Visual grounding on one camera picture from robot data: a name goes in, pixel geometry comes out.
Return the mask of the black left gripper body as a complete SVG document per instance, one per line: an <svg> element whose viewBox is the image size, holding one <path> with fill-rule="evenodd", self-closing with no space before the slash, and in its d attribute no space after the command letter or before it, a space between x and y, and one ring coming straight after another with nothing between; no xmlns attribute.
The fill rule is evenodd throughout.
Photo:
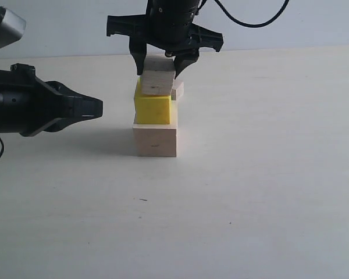
<svg viewBox="0 0 349 279"><path fill-rule="evenodd" d="M58 81L42 81L35 67L11 65L0 70L0 133L33 137L72 124L72 91Z"/></svg>

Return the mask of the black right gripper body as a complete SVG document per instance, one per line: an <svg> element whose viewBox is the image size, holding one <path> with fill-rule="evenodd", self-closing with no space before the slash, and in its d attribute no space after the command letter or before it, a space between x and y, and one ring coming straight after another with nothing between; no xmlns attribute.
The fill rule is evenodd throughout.
<svg viewBox="0 0 349 279"><path fill-rule="evenodd" d="M223 35L196 25L197 5L148 5L141 15L112 16L106 24L107 36L144 36L147 45L172 56L190 49L212 48L219 52Z"/></svg>

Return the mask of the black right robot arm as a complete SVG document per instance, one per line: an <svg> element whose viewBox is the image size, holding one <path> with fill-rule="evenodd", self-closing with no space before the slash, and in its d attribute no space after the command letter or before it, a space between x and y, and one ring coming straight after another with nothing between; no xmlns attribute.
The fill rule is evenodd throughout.
<svg viewBox="0 0 349 279"><path fill-rule="evenodd" d="M223 35L193 23L199 1L148 1L141 15L113 16L106 22L106 35L129 37L129 51L136 63L137 75L142 75L147 46L165 51L173 58L177 77L186 67L197 62L201 48L219 52Z"/></svg>

